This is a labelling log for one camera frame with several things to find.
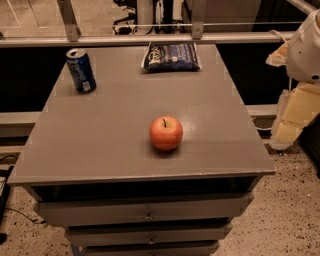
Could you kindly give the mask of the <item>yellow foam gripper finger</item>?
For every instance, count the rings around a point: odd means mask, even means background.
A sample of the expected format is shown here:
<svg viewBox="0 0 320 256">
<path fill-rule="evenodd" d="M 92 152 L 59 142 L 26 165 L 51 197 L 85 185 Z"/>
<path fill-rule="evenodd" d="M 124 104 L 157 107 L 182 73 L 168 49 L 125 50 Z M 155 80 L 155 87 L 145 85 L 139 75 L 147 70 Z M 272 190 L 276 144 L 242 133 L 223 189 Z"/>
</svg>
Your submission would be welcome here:
<svg viewBox="0 0 320 256">
<path fill-rule="evenodd" d="M 319 114 L 319 84 L 299 82 L 292 91 L 284 90 L 277 104 L 269 145 L 275 150 L 287 149 Z"/>
</svg>

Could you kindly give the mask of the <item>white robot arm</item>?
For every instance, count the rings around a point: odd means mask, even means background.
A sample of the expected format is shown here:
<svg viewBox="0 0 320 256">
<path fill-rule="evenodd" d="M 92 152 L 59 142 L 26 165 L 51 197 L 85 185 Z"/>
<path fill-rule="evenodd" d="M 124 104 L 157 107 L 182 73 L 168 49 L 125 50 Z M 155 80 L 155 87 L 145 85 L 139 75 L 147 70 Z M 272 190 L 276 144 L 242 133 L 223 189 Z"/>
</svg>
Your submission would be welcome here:
<svg viewBox="0 0 320 256">
<path fill-rule="evenodd" d="M 285 66 L 289 82 L 298 82 L 294 89 L 284 89 L 280 95 L 271 128 L 269 145 L 285 150 L 320 114 L 320 10 L 311 12 L 266 63 Z"/>
</svg>

